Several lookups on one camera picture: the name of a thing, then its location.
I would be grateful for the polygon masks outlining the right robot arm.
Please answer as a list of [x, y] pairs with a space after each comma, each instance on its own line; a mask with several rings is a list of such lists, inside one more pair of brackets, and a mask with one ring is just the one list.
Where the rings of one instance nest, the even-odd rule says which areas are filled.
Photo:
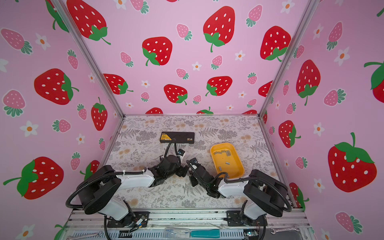
[[256, 220], [263, 215], [280, 218], [283, 212], [292, 211], [292, 205], [287, 199], [287, 186], [259, 170], [252, 170], [244, 178], [230, 179], [227, 172], [212, 176], [196, 158], [186, 163], [191, 169], [192, 186], [200, 185], [208, 196], [215, 199], [247, 197], [249, 200], [243, 204], [241, 212], [249, 220]]

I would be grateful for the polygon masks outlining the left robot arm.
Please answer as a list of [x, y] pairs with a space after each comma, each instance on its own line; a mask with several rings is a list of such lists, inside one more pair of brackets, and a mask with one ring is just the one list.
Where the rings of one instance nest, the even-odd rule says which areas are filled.
[[115, 198], [115, 193], [130, 188], [153, 188], [173, 175], [185, 177], [188, 166], [182, 166], [185, 151], [175, 140], [168, 144], [160, 162], [140, 172], [115, 171], [105, 165], [84, 180], [66, 200], [66, 207], [82, 209], [85, 214], [102, 214], [111, 219], [112, 227], [140, 225], [128, 202]]

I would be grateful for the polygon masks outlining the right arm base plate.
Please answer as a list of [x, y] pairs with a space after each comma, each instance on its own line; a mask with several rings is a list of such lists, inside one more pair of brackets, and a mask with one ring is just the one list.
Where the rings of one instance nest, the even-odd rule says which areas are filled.
[[230, 227], [266, 227], [268, 225], [265, 215], [252, 220], [245, 214], [242, 214], [241, 211], [227, 211], [224, 221]]

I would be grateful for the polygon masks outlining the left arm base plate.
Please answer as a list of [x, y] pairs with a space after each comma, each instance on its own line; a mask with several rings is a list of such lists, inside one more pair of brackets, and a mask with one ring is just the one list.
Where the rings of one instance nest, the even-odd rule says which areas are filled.
[[122, 220], [115, 220], [110, 218], [107, 222], [108, 228], [133, 228], [136, 223], [139, 223], [139, 226], [146, 228], [148, 224], [148, 219], [150, 212], [132, 212], [125, 216]]

